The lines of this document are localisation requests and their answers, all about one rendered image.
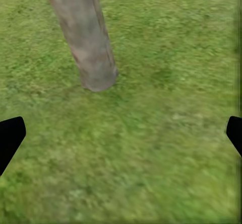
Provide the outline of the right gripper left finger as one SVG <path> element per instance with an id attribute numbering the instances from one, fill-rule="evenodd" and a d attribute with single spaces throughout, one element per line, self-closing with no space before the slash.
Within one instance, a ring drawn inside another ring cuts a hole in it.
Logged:
<path id="1" fill-rule="evenodd" d="M 0 122 L 0 176 L 26 136 L 22 116 Z"/>

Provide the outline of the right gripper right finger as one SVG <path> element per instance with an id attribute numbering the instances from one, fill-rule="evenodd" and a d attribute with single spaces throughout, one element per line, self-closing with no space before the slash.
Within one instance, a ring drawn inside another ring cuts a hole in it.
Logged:
<path id="1" fill-rule="evenodd" d="M 242 156 L 242 118 L 235 116 L 230 117 L 226 129 L 226 135 Z"/>

